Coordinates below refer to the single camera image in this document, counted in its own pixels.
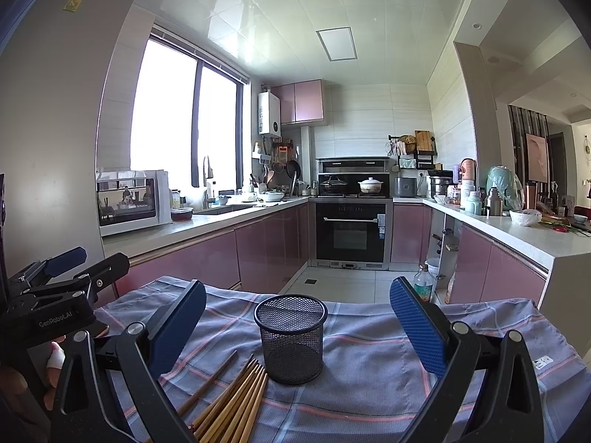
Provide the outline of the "left human hand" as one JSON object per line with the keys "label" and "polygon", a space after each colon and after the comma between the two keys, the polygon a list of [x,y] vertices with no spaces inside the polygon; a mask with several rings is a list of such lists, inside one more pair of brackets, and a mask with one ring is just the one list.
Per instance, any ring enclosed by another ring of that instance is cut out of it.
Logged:
{"label": "left human hand", "polygon": [[45,431],[60,374],[49,363],[53,355],[62,354],[64,341],[60,336],[30,349],[1,348],[1,396],[19,418]]}

